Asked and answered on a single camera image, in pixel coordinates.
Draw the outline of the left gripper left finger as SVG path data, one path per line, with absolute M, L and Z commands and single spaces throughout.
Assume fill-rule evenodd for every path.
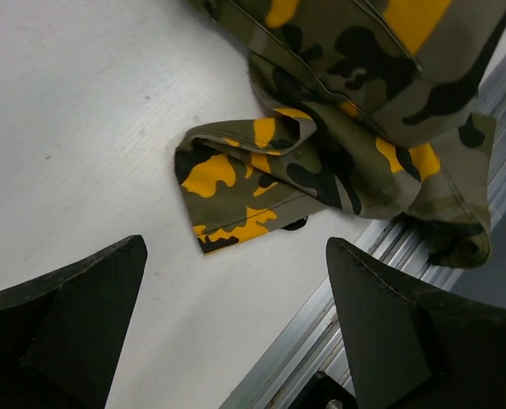
M 0 408 L 102 408 L 147 262 L 131 235 L 0 291 Z

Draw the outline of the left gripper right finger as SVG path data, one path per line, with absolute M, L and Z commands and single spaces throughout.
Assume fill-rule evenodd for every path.
M 326 262 L 360 408 L 506 408 L 506 308 L 392 268 L 344 239 Z

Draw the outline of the olive yellow camouflage trousers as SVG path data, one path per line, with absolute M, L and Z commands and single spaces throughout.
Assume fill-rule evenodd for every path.
M 190 129 L 175 176 L 201 251 L 326 208 L 418 220 L 429 260 L 491 253 L 497 121 L 480 83 L 506 1 L 197 1 L 248 50 L 262 118 Z

